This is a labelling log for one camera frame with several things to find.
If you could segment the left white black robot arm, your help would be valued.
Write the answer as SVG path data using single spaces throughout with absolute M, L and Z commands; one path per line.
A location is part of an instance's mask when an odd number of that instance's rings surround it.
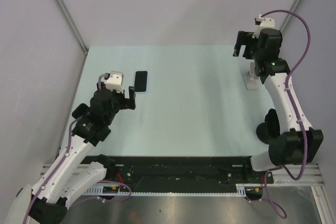
M 99 155 L 79 175 L 73 173 L 83 159 L 103 142 L 111 130 L 116 114 L 135 109 L 135 90 L 129 87 L 129 98 L 124 90 L 108 88 L 99 82 L 90 104 L 78 105 L 73 111 L 68 143 L 49 170 L 32 186 L 26 186 L 16 196 L 6 223 L 26 223 L 32 218 L 38 223 L 61 223 L 68 209 L 91 186 L 115 178 L 113 159 Z

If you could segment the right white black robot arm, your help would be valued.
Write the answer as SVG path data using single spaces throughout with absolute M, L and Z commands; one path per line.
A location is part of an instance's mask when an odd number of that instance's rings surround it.
M 235 57 L 245 46 L 243 56 L 254 61 L 256 75 L 274 105 L 256 130 L 258 138 L 268 144 L 268 150 L 252 156 L 251 164 L 242 169 L 243 179 L 249 183 L 259 179 L 261 171 L 312 162 L 323 141 L 322 131 L 313 128 L 300 107 L 290 68 L 279 57 L 281 44 L 279 30 L 264 28 L 258 37 L 252 32 L 239 31 L 234 46 Z

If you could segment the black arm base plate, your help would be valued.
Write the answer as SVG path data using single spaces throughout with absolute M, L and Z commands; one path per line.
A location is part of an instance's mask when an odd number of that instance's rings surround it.
M 108 180 L 118 179 L 136 192 L 218 193 L 236 184 L 272 184 L 272 174 L 252 169 L 248 156 L 240 157 L 131 157 L 87 156 L 89 164 L 111 165 Z

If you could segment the white phone stand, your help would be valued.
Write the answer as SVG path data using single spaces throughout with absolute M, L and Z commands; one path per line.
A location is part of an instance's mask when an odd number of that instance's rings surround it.
M 258 90 L 260 87 L 260 78 L 255 72 L 255 62 L 251 62 L 249 70 L 244 74 L 244 82 L 247 90 Z

